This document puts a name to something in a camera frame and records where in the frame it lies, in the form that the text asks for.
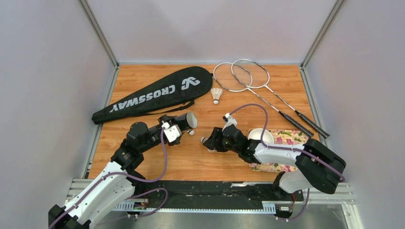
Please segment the white feather shuttlecock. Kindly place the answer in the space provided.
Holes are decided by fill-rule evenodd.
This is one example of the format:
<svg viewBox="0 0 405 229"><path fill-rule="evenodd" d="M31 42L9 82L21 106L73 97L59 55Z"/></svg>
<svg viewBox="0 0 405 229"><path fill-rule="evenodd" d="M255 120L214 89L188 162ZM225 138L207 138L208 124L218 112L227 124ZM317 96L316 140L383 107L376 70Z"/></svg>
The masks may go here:
<svg viewBox="0 0 405 229"><path fill-rule="evenodd" d="M213 96L213 104L215 104L215 105L219 104L220 97L223 94L223 89L222 88L212 88L210 90L210 92Z"/></svg>

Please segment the black shuttlecock tube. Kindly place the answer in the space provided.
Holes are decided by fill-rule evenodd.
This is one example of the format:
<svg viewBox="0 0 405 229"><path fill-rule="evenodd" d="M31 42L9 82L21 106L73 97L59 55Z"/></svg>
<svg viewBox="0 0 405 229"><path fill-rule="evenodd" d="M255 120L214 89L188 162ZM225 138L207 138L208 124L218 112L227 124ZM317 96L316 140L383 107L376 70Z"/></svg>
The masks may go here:
<svg viewBox="0 0 405 229"><path fill-rule="evenodd" d="M198 120L193 112L187 112L180 116L176 116L173 123L178 125L181 131L195 129L198 126Z"/></svg>

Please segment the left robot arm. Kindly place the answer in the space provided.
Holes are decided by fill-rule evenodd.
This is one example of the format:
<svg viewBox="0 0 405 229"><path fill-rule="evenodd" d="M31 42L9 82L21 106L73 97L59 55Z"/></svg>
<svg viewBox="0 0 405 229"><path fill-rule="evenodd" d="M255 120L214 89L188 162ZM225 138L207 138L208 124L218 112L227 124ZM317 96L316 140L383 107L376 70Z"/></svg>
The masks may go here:
<svg viewBox="0 0 405 229"><path fill-rule="evenodd" d="M48 212L50 229L93 229L114 207L128 198L140 198L146 192L145 179L136 168L143 162L143 153L155 146L178 145L182 135L197 127L192 112L180 116L163 115L158 125L144 122L132 124L126 138L102 172L75 198L64 206L54 205Z"/></svg>

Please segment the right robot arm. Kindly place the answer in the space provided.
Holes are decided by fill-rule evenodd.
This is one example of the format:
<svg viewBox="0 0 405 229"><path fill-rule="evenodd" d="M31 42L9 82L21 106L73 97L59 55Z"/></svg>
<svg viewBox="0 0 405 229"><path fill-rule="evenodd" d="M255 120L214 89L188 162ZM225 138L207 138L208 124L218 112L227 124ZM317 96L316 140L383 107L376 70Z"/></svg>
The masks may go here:
<svg viewBox="0 0 405 229"><path fill-rule="evenodd" d="M304 144L271 144L262 137L246 137L235 125L216 127L201 143L210 151L232 151L247 163L278 163L295 167L295 171L281 171L273 182L272 193L279 200L286 199L298 190L315 188L326 194L334 194L340 182L346 162L316 139Z"/></svg>

